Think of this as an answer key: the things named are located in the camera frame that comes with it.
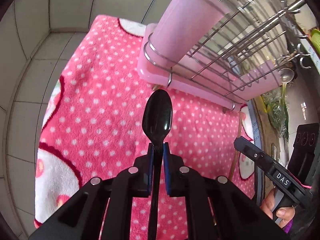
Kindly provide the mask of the person's right hand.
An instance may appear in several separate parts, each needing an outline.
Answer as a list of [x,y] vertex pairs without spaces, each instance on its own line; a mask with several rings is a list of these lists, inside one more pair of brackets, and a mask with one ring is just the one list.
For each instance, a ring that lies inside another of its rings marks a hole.
[[[273,211],[275,210],[275,197],[274,197],[275,189],[272,189],[268,195],[263,200],[260,208],[273,219]],[[292,220],[295,216],[295,208],[293,206],[289,207],[280,207],[276,211],[276,216],[280,219],[279,227],[283,230],[288,231],[292,226]]]

